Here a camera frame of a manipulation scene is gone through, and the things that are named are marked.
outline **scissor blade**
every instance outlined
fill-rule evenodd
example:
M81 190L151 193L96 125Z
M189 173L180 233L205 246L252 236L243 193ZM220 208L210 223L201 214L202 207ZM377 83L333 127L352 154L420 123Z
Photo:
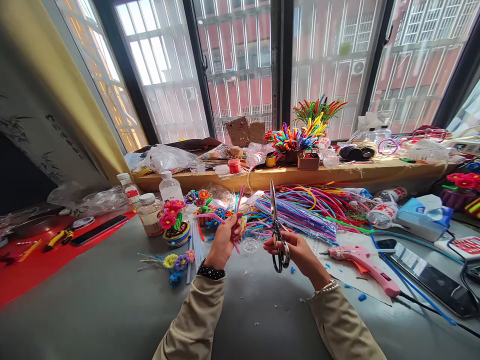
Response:
M277 218L277 199L275 198L275 185L274 181L270 179L270 212L271 220L276 221Z

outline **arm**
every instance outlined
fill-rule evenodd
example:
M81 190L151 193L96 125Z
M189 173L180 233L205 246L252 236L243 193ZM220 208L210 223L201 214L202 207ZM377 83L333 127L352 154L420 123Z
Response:
M298 234L283 232L288 242L291 259L303 275L308 277L315 291L321 291L331 280L330 274L317 259L305 239ZM263 248L276 255L283 244L274 239ZM320 336L334 360L386 360L358 313L339 287L324 291L308 299Z
M206 267L225 268L234 248L231 238L235 241L240 237L239 226L237 216L233 215L218 227L204 262ZM193 280L190 293L158 345L153 360L210 359L214 331L224 303L225 282L225 277L213 280L201 275Z

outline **phone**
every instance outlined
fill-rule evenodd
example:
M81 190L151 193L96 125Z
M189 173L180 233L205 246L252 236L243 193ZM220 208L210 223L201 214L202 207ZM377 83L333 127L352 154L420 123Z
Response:
M100 235L101 233L106 232L108 229L113 228L115 225L123 223L125 220L127 220L128 217L119 215L117 217L114 217L111 220L108 220L107 222L104 222L101 225L98 225L96 228L93 228L90 231L87 231L86 233L80 235L79 237L76 237L70 241L70 244L73 246L80 246L88 242L89 240L93 239L97 235Z
M458 282L394 239L379 240L376 243L380 249L395 249L395 253L385 255L459 318L479 315L468 290Z

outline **window sill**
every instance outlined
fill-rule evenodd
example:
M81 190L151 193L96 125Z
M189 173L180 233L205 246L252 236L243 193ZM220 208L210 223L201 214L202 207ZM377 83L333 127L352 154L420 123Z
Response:
M449 164L451 170L455 165ZM404 186L409 191L427 189L444 171L445 164L425 165L406 163L398 159L386 158L379 163L343 165L339 168L318 170L297 170L296 167L281 167L253 170L248 178L252 190L268 190L270 179L275 185L285 184L323 184L324 182L348 183L352 187L367 188L376 192L390 186ZM180 172L173 175L180 182L184 193L203 189L209 183L221 185L228 190L238 192L247 182L247 176L234 177L220 181L213 171L202 174ZM144 192L156 193L162 181L160 175L152 174L136 177L135 182Z

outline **gray table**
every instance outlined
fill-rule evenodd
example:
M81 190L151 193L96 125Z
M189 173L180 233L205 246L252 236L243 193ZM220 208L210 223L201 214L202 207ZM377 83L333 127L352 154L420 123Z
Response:
M474 233L458 223L451 230L458 236ZM459 280L457 263L401 242ZM209 245L204 247L207 253ZM161 240L148 239L134 217L0 309L0 359L151 359L188 287L171 289L166 270L137 272L137 252L167 250ZM313 289L299 272L277 274L262 249L234 253L226 272L213 359L330 359L309 306L300 302ZM414 304L389 307L371 297L359 302L355 289L345 294L390 360L479 358L480 340L436 314ZM478 320L464 324L480 332Z

